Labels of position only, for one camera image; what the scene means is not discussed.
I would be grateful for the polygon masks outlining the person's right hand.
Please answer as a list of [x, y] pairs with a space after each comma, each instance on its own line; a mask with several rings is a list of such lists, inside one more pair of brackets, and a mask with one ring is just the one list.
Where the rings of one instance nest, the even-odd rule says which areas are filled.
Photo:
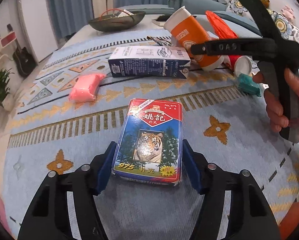
[[[286, 68], [284, 77], [289, 87], [299, 97], [299, 77], [294, 75], [290, 69]], [[270, 119], [270, 126], [273, 132], [280, 132], [283, 128], [288, 127], [289, 119], [283, 114], [283, 107], [279, 100], [267, 88], [264, 91], [264, 98], [266, 102], [266, 112]]]

